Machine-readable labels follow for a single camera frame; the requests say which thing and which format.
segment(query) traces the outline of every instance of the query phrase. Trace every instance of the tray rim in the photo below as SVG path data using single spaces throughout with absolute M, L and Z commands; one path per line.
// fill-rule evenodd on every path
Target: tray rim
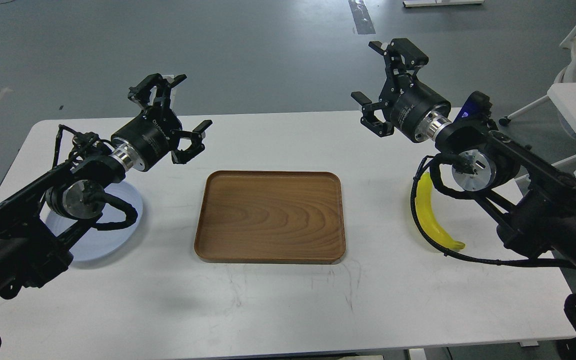
M 230 175 L 230 174 L 237 174 L 240 173 L 243 175 L 243 173 L 248 174 L 250 176 L 253 176 L 254 174 L 274 174 L 274 175 L 319 175 L 319 176 L 326 176 L 327 178 L 329 178 L 330 180 L 332 180 L 335 183 L 335 186 L 338 187 L 338 191 L 336 191 L 338 193 L 338 202 L 339 202 L 339 217 L 340 217 L 340 225 L 341 225 L 341 230 L 340 230 L 340 241 L 341 241 L 341 246 L 342 246 L 342 251 L 340 251 L 340 253 L 338 255 L 335 256 L 331 256 L 331 257 L 320 257 L 320 259 L 296 259 L 296 258 L 281 258 L 281 259 L 275 259 L 274 261 L 270 262 L 268 260 L 264 260 L 264 259 L 259 259 L 256 257 L 211 257 L 211 256 L 206 256 L 205 253 L 202 253 L 202 251 L 198 248 L 197 244 L 198 244 L 198 238 L 202 229 L 202 223 L 204 221 L 204 217 L 202 216 L 202 214 L 204 214 L 204 210 L 206 209 L 206 203 L 207 203 L 207 199 L 208 199 L 208 190 L 210 189 L 210 186 L 213 182 L 213 180 L 215 178 L 218 178 L 220 176 L 224 176 L 224 175 Z M 344 255 L 346 255 L 346 226 L 345 226 L 345 221 L 344 221 L 344 207 L 343 207 L 343 194 L 342 194 L 342 188 L 341 188 L 341 180 L 339 179 L 339 176 L 337 176 L 335 173 L 332 173 L 330 171 L 289 171 L 289 170 L 217 170 L 214 171 L 213 173 L 211 173 L 210 175 L 208 175 L 208 177 L 206 178 L 206 183 L 205 183 L 205 187 L 203 190 L 203 196 L 202 196 L 202 200 L 201 200 L 201 210 L 199 210 L 199 220 L 197 221 L 197 230 L 195 232 L 194 235 L 194 253 L 197 254 L 197 256 L 203 260 L 204 262 L 207 263 L 227 263 L 227 264 L 241 264 L 241 263 L 245 263 L 245 264 L 296 264 L 296 265 L 301 265 L 301 264 L 313 264 L 313 265 L 333 265 L 333 264 L 338 264 L 339 260 L 341 258 L 344 257 Z

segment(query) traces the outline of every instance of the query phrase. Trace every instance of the white desk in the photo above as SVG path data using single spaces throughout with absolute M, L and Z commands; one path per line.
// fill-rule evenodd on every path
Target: white desk
M 409 193 L 430 141 L 375 136 L 357 111 L 183 116 L 203 119 L 206 150 L 129 171 L 144 215 L 96 264 L 0 300 L 0 359 L 175 359 L 322 353 L 571 338 L 558 269 L 486 266 L 434 251 Z M 128 118 L 35 125 L 0 201 L 48 170 L 57 124 L 109 137 Z M 347 250 L 339 264 L 214 264 L 193 243 L 204 185 L 217 170 L 330 171 L 342 184 Z M 518 199 L 514 184 L 506 196 Z M 519 258 L 473 202 L 436 194 L 439 222 L 469 255 Z

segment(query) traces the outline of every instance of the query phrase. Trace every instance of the black cylindrical motor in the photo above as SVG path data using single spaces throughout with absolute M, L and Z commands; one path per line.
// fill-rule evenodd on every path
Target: black cylindrical motor
M 160 116 L 160 111 L 158 107 L 148 107 L 110 137 L 112 145 L 124 149 L 132 167 L 138 171 L 150 170 L 179 145 L 178 137 L 170 137 L 170 128 L 180 128 L 181 125 L 174 114 Z
M 387 109 L 390 113 L 384 113 L 384 117 L 410 141 L 418 143 L 427 139 L 427 137 L 419 136 L 423 132 L 420 132 L 418 128 L 430 116 L 430 112 L 434 110 L 447 117 L 451 105 L 448 100 L 423 82 L 416 80 L 412 84 L 412 87 L 402 89 L 403 93 L 395 101 L 393 107 Z

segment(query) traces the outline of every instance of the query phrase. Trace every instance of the chair leg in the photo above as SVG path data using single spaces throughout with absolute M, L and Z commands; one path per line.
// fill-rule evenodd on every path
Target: chair leg
M 521 109 L 513 112 L 512 114 L 500 118 L 499 119 L 499 125 L 507 126 L 510 123 L 510 121 L 512 121 L 514 118 L 521 116 L 522 114 L 525 114 L 526 112 L 528 112 L 532 109 L 535 109 L 536 107 L 539 107 L 539 105 L 544 104 L 548 100 L 550 100 L 548 95 L 544 95 L 544 96 L 538 98 L 537 100 L 535 100 L 535 101 L 531 102 L 530 104 L 522 107 Z

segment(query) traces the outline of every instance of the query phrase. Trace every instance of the chair wheel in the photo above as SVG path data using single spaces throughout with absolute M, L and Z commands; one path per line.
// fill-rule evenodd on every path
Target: chair wheel
M 510 124 L 510 121 L 511 121 L 511 119 L 509 119 L 508 116 L 504 116 L 504 117 L 499 119 L 499 125 L 508 126 Z

